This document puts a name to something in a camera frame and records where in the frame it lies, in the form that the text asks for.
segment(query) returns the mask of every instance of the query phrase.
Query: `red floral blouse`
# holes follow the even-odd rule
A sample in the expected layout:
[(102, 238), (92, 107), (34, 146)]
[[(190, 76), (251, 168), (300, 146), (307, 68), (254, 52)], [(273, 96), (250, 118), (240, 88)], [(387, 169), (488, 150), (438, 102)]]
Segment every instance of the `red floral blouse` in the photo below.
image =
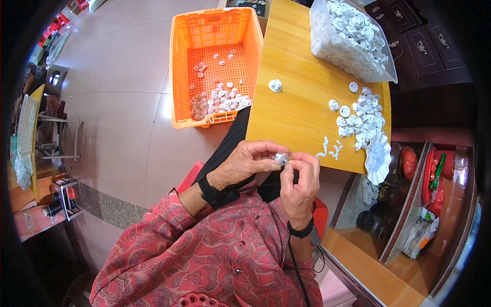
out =
[[(184, 297), (202, 293), (216, 306), (305, 306), (293, 264), (281, 266), (286, 223), (279, 198), (265, 203), (256, 189), (196, 219), (170, 193), (117, 239), (90, 303), (189, 306)], [(312, 258), (298, 268), (311, 305), (321, 306)]]

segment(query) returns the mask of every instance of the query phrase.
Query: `orange plastic crate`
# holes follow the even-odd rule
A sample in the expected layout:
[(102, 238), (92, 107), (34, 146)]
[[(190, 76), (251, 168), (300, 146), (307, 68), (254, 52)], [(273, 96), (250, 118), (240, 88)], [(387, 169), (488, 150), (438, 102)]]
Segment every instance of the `orange plastic crate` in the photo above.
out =
[[(228, 59), (231, 49), (236, 54)], [(191, 119), (189, 101), (201, 92), (209, 97), (217, 87), (213, 79), (224, 84), (233, 82), (239, 93), (253, 100), (262, 51), (263, 35), (252, 8), (215, 8), (174, 16), (169, 56), (172, 126), (208, 128), (211, 124), (233, 121), (237, 111), (209, 114), (195, 121)], [(219, 59), (214, 59), (214, 54), (219, 54)], [(225, 60), (225, 65), (219, 64), (221, 60)], [(198, 78), (193, 70), (199, 62), (207, 65), (203, 78)]]

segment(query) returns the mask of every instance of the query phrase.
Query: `metal frame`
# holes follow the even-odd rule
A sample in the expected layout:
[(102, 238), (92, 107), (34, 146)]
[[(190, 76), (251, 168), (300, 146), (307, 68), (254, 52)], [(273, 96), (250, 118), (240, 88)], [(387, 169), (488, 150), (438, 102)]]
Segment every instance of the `metal frame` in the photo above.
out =
[(69, 187), (72, 187), (79, 182), (71, 177), (61, 179), (61, 180), (56, 180), (53, 181), (53, 187), (55, 188), (55, 191), (59, 193), (60, 195), (60, 202), (61, 205), (63, 206), (63, 211), (65, 212), (65, 217), (67, 221), (71, 221), (74, 219), (77, 215), (82, 213), (82, 209), (80, 209), (77, 205), (75, 205), (75, 209), (68, 209), (70, 206), (66, 203), (65, 201), (65, 194), (68, 196), (68, 191), (67, 189)]

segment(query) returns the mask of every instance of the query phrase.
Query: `black pants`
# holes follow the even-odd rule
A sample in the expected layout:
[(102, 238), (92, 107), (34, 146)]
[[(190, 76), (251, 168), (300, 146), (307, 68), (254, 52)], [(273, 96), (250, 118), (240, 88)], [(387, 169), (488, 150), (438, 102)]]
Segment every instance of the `black pants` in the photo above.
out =
[[(240, 141), (246, 139), (247, 123), (249, 122), (250, 107), (244, 108), (237, 113), (235, 121), (230, 126), (227, 135), (223, 138), (220, 145), (213, 153), (213, 155), (206, 161), (204, 167), (199, 172), (195, 179), (195, 183), (199, 181), (204, 175), (216, 169), (220, 164), (225, 161), (232, 151), (237, 147)], [(266, 178), (257, 191), (263, 201), (271, 202), (279, 197), (280, 192), (280, 174), (281, 171), (273, 171)], [(248, 179), (238, 183), (236, 187), (239, 189), (251, 182), (254, 179), (254, 175)], [(295, 183), (298, 183), (298, 172), (295, 172)]]

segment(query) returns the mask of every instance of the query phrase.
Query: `woman's right hand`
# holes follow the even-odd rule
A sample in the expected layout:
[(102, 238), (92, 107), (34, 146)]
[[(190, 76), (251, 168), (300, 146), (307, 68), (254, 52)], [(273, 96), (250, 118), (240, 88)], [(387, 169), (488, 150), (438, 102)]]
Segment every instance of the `woman's right hand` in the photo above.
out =
[[(312, 203), (319, 191), (320, 161), (306, 152), (294, 152), (281, 172), (280, 203), (293, 229), (305, 229), (312, 219)], [(293, 170), (299, 171), (299, 182), (293, 184)]]

